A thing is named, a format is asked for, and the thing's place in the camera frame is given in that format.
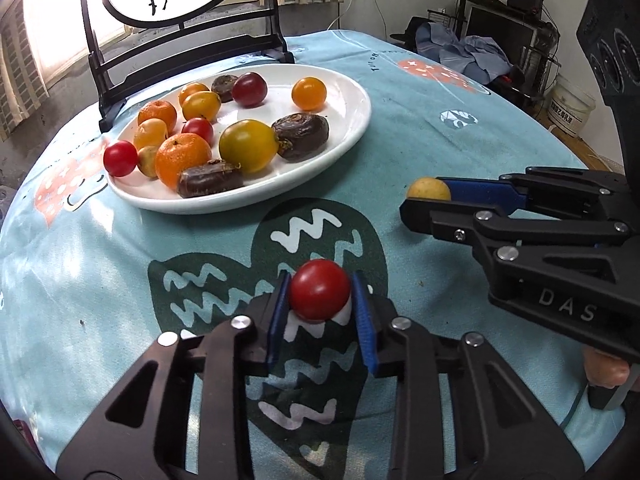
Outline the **right hand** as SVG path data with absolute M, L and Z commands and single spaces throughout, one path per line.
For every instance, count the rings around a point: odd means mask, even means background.
M 627 381 L 630 366 L 625 360 L 591 347 L 582 348 L 582 356 L 590 385 L 613 389 Z

